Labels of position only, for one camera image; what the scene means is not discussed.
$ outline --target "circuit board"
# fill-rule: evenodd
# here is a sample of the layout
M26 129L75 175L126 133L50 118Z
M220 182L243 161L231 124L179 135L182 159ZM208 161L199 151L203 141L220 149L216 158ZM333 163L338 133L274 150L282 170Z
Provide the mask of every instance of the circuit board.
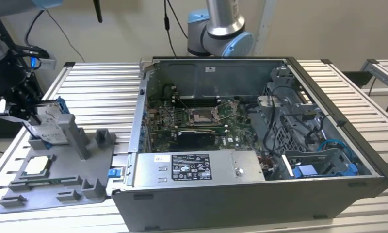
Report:
M246 105L239 100L220 99L212 107L187 105L170 101L150 103L152 152L262 151Z

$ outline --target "metal table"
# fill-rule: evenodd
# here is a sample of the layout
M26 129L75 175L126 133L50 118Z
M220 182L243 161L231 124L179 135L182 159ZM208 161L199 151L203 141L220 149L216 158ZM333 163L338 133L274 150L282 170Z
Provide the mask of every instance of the metal table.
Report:
M301 61L302 66L346 114L366 140L388 163L388 114L351 83L333 64L321 60ZM46 95L67 100L76 122L87 131L110 128L118 134L112 166L126 163L134 109L139 90L139 64L78 63L63 68ZM30 146L24 130L0 159L0 199L15 178ZM120 182L110 180L108 189ZM0 231L127 232L112 199L91 205L0 214ZM195 232L388 232L388 189L371 199L359 200L331 220L235 227Z
M362 71L370 72L388 86L388 60L369 59Z

